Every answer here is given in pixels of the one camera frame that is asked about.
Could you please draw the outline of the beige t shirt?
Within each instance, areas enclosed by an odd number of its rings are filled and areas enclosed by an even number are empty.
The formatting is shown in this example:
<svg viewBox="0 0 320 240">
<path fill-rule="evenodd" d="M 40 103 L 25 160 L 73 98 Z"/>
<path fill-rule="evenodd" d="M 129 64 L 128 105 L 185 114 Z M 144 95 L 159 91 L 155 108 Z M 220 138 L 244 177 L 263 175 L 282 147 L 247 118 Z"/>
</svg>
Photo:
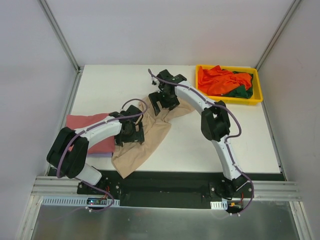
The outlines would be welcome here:
<svg viewBox="0 0 320 240">
<path fill-rule="evenodd" d="M 176 108 L 162 109 L 155 115 L 150 99 L 146 96 L 143 101 L 148 106 L 142 118 L 144 142 L 129 142 L 116 146 L 111 158 L 112 165 L 123 179 L 136 171 L 154 153 L 170 131 L 171 120 L 195 111 L 189 103 L 179 99 Z"/>
</svg>

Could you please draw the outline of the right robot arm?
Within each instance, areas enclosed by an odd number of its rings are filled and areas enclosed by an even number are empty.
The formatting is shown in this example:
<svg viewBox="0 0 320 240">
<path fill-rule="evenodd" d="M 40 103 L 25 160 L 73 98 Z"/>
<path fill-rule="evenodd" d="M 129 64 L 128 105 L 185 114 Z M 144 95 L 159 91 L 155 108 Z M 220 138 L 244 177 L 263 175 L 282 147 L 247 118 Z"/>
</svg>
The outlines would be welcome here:
<svg viewBox="0 0 320 240">
<path fill-rule="evenodd" d="M 158 75 L 154 75 L 150 69 L 148 73 L 152 77 L 152 84 L 158 86 L 156 92 L 148 95 L 154 114 L 157 116 L 161 109 L 175 109 L 180 100 L 190 104 L 200 114 L 201 133 L 212 142 L 222 165 L 224 180 L 215 188 L 215 193 L 227 199 L 237 197 L 249 179 L 240 169 L 228 142 L 228 139 L 237 138 L 242 133 L 233 113 L 222 100 L 213 102 L 181 74 L 173 76 L 166 69 Z"/>
</svg>

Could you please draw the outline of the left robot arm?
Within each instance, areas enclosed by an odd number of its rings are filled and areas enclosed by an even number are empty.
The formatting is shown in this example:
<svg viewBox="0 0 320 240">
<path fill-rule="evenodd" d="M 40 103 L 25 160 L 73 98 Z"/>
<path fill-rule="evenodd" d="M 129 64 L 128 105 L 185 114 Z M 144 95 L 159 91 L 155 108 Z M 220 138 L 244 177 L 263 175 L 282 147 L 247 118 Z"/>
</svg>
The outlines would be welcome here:
<svg viewBox="0 0 320 240">
<path fill-rule="evenodd" d="M 105 191 L 102 173 L 86 163 L 89 148 L 113 137 L 116 146 L 125 143 L 142 144 L 145 140 L 142 124 L 144 112 L 134 105 L 127 110 L 112 112 L 104 119 L 83 128 L 62 128 L 46 160 L 56 168 L 58 178 L 68 177 L 88 183 L 88 188 L 99 195 Z"/>
</svg>

